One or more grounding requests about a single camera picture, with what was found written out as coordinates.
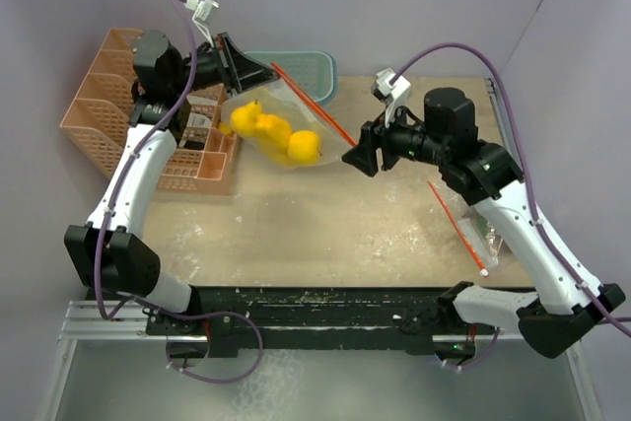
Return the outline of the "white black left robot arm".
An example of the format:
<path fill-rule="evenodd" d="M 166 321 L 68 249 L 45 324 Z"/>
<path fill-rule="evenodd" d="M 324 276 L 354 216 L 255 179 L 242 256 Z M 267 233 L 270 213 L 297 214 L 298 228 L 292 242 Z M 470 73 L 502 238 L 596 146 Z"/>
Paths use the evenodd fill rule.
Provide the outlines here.
<path fill-rule="evenodd" d="M 131 44 L 133 108 L 122 156 L 98 206 L 83 225 L 71 225 L 64 244 L 82 284 L 104 293 L 139 298 L 169 312 L 181 334 L 199 329 L 203 311 L 192 287 L 163 269 L 141 232 L 163 169 L 188 122 L 190 93 L 222 85 L 234 97 L 277 79 L 269 66 L 247 56 L 221 33 L 193 45 L 184 57 L 159 31 Z"/>

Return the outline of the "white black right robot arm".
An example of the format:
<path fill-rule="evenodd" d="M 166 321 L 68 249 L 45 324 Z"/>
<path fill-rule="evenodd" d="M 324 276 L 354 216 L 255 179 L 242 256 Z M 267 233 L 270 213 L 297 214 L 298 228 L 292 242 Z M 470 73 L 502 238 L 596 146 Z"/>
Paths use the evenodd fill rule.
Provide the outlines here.
<path fill-rule="evenodd" d="M 422 118 L 405 105 L 408 87 L 374 85 L 372 93 L 385 110 L 362 125 L 343 162 L 368 176 L 401 159 L 437 167 L 448 188 L 498 230 L 534 285 L 529 293 L 456 285 L 438 311 L 445 331 L 482 323 L 518 332 L 546 358 L 558 357 L 603 321 L 630 331 L 611 314 L 625 301 L 621 288 L 601 283 L 545 223 L 517 162 L 503 146 L 479 138 L 474 103 L 463 91 L 426 93 Z"/>

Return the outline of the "clear zip bag red seal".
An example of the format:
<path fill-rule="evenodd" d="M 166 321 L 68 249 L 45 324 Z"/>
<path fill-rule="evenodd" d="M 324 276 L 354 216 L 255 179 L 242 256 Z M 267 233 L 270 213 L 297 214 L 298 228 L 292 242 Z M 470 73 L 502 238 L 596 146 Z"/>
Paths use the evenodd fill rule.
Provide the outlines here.
<path fill-rule="evenodd" d="M 229 125 L 231 112 L 236 107 L 246 105 L 251 101 L 259 101 L 262 113 L 276 114 L 284 118 L 290 123 L 293 133 L 310 130 L 319 136 L 321 152 L 319 161 L 313 165 L 296 164 L 297 166 L 293 169 L 323 166 L 339 161 L 345 152 L 356 145 L 356 141 L 280 66 L 273 64 L 272 68 L 280 78 L 227 99 L 222 105 L 221 121 Z M 262 153 L 264 147 L 259 144 L 255 135 L 244 138 L 235 134 L 268 159 Z"/>

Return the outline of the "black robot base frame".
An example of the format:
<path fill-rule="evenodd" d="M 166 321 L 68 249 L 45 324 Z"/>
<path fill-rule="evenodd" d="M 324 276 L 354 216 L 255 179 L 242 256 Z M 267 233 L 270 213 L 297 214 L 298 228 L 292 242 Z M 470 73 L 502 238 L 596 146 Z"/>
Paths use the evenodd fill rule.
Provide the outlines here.
<path fill-rule="evenodd" d="M 242 349 L 394 350 L 409 355 L 473 354 L 471 338 L 492 327 L 442 307 L 444 287 L 201 286 L 185 321 L 147 310 L 151 336 L 199 336 L 212 358 Z"/>

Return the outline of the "yellow fake fruit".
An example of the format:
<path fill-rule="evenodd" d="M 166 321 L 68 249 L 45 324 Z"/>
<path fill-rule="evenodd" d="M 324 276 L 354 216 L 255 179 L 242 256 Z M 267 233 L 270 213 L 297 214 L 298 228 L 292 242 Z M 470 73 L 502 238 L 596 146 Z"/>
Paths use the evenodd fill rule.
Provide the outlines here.
<path fill-rule="evenodd" d="M 280 167 L 292 169 L 297 166 L 296 163 L 287 155 L 285 151 L 264 148 L 262 150 L 262 153 L 269 160 L 271 160 L 273 163 L 275 163 L 276 165 Z"/>

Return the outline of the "yellow fake bell pepper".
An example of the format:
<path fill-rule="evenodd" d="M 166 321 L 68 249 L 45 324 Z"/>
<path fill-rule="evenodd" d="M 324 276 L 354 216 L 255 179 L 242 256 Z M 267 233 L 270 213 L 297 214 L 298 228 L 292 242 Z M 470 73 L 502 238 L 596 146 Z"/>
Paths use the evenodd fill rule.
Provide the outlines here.
<path fill-rule="evenodd" d="M 290 123 L 276 114 L 259 115 L 254 125 L 255 136 L 267 150 L 285 153 L 293 133 Z"/>

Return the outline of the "yellow fake lemon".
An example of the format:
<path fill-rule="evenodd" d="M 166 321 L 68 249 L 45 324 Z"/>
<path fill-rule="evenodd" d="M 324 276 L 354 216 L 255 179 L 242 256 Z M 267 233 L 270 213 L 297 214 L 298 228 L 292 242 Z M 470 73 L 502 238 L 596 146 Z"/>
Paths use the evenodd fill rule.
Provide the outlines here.
<path fill-rule="evenodd" d="M 300 130 L 290 135 L 287 155 L 298 165 L 313 165 L 320 159 L 320 138 L 310 130 Z"/>

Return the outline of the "yellow fake pear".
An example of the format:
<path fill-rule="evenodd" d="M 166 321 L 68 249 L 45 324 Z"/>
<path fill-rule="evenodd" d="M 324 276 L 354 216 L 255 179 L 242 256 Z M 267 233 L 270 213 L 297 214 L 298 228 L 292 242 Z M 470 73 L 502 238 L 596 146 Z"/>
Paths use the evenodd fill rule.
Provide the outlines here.
<path fill-rule="evenodd" d="M 255 135 L 258 117 L 262 115 L 262 106 L 259 101 L 251 101 L 246 105 L 236 107 L 230 115 L 229 125 L 231 129 L 244 138 Z"/>

